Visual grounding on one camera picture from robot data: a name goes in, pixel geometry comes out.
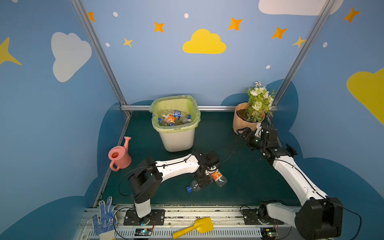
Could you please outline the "clear bottle orange label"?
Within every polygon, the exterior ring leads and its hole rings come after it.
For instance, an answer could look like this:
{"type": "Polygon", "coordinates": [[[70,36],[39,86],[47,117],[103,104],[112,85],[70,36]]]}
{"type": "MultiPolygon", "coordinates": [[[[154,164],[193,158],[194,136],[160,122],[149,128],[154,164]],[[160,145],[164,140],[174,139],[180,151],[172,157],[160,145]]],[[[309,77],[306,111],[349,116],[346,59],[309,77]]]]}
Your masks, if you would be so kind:
{"type": "Polygon", "coordinates": [[[210,176],[216,183],[216,185],[222,188],[227,182],[227,178],[220,172],[219,169],[210,172],[210,176]]]}

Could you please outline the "clear bottle blue label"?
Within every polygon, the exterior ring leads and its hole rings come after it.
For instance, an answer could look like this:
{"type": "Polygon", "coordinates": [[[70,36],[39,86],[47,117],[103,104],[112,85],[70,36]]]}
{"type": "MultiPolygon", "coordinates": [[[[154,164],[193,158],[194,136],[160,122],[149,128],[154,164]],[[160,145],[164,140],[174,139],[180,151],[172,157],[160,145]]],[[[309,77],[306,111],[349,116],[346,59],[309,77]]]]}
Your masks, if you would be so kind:
{"type": "Polygon", "coordinates": [[[188,193],[191,192],[198,192],[201,190],[201,187],[199,186],[199,183],[197,180],[193,180],[191,184],[186,188],[188,193]]]}
{"type": "Polygon", "coordinates": [[[180,118],[181,118],[181,111],[174,110],[173,116],[174,116],[175,119],[180,120],[180,118]]]}

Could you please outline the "clear bottle orange cap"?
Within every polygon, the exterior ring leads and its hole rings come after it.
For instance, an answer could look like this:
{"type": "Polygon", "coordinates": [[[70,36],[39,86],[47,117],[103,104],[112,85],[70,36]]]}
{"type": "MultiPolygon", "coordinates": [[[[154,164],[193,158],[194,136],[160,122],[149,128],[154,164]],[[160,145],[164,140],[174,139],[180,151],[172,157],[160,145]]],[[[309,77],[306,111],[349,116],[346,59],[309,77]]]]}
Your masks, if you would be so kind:
{"type": "Polygon", "coordinates": [[[176,120],[176,118],[174,117],[173,114],[168,114],[165,117],[164,122],[165,122],[166,126],[174,126],[175,125],[175,120],[176,120]]]}

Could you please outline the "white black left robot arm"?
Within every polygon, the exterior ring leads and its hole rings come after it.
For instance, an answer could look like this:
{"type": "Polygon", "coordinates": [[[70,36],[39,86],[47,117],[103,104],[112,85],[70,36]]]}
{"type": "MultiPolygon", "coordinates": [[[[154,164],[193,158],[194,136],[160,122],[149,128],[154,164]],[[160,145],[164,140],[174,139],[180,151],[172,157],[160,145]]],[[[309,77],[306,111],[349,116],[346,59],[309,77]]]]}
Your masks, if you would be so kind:
{"type": "Polygon", "coordinates": [[[215,151],[206,154],[192,152],[185,157],[168,161],[155,161],[152,158],[142,161],[128,174],[137,217],[142,219],[151,213],[151,198],[161,183],[180,175],[194,174],[195,180],[188,190],[202,189],[214,182],[211,174],[218,170],[219,162],[215,151]]]}

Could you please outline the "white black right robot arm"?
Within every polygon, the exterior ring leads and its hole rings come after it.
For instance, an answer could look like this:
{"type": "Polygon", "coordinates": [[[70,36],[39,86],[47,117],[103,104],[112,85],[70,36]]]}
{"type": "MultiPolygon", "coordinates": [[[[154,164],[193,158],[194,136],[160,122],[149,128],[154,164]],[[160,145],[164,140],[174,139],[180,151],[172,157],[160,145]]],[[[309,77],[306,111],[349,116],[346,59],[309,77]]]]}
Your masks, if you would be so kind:
{"type": "Polygon", "coordinates": [[[283,148],[278,131],[262,123],[256,130],[238,129],[236,133],[251,150],[259,150],[270,165],[278,171],[296,194],[301,208],[278,202],[261,203],[257,216],[260,224],[281,221],[297,229],[305,240],[337,238],[342,233],[343,205],[319,189],[294,160],[298,153],[290,145],[283,148]]]}

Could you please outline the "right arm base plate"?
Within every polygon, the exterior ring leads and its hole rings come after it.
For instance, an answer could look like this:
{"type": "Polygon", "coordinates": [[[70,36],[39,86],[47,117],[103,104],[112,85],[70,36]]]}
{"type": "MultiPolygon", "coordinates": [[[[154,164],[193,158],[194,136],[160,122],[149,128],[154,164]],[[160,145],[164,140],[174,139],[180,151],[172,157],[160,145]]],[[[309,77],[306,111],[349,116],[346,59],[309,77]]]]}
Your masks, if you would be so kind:
{"type": "Polygon", "coordinates": [[[245,225],[284,225],[285,223],[280,220],[272,219],[268,216],[261,216],[258,215],[257,209],[241,209],[240,213],[243,215],[243,220],[245,225]]]}

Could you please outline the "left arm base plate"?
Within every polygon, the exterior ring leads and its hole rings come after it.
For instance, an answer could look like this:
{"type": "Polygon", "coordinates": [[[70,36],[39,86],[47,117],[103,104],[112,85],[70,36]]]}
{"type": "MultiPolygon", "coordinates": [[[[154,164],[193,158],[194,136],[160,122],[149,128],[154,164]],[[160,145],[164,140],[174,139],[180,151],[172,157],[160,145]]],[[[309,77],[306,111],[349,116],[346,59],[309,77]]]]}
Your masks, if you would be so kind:
{"type": "Polygon", "coordinates": [[[136,210],[129,209],[124,218],[124,226],[163,226],[165,210],[152,210],[147,216],[139,218],[136,210]]]}

